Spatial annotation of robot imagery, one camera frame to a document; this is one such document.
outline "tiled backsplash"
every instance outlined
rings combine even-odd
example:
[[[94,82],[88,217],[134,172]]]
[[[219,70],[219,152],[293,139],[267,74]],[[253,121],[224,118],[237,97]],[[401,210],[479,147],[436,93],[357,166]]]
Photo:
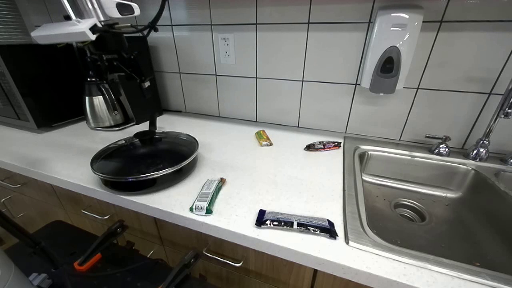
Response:
[[[143,25],[160,0],[134,0]],[[380,6],[417,3],[424,23],[406,87],[358,85]],[[169,0],[149,37],[165,109],[468,147],[512,78],[512,0]],[[218,34],[234,35],[235,64]],[[512,151],[512,121],[491,138]]]

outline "sink basin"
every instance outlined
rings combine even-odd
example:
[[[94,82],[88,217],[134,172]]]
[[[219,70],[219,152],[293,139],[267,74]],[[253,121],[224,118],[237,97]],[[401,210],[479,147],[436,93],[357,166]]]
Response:
[[[349,245],[493,286],[512,284],[512,170],[428,147],[345,137]]]

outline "faucet handle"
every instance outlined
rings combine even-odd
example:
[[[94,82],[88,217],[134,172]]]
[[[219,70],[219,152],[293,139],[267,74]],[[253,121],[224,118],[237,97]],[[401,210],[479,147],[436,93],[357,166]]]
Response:
[[[439,139],[441,142],[435,143],[430,147],[429,152],[437,155],[437,156],[443,156],[448,157],[451,153],[450,145],[448,145],[448,141],[452,140],[452,138],[448,135],[432,135],[432,134],[426,134],[425,138],[429,139]]]
[[[439,136],[439,135],[433,135],[433,134],[425,134],[425,138],[439,139],[443,143],[448,143],[452,140],[452,138],[448,135]]]

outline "white countertop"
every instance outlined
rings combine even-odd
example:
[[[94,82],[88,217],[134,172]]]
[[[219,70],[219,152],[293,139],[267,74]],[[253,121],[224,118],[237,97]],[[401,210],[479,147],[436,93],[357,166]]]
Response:
[[[342,140],[342,133],[168,113],[158,118],[158,129],[197,138],[196,169],[158,192],[112,193],[91,172],[90,160],[104,146],[142,129],[146,125],[100,132],[80,122],[36,134],[0,126],[0,167],[373,287],[485,287],[345,243],[343,150],[303,150],[313,141]],[[267,131],[273,147],[258,145],[259,129]],[[216,177],[227,183],[214,214],[190,213],[204,181]],[[339,237],[259,229],[254,225],[259,209],[328,218]]]

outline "green wrapper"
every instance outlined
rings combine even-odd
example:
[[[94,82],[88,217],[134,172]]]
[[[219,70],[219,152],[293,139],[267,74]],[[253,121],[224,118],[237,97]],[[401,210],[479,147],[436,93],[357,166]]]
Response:
[[[190,206],[190,211],[197,215],[211,215],[214,210],[215,200],[226,183],[225,178],[209,179],[196,197],[196,201]]]

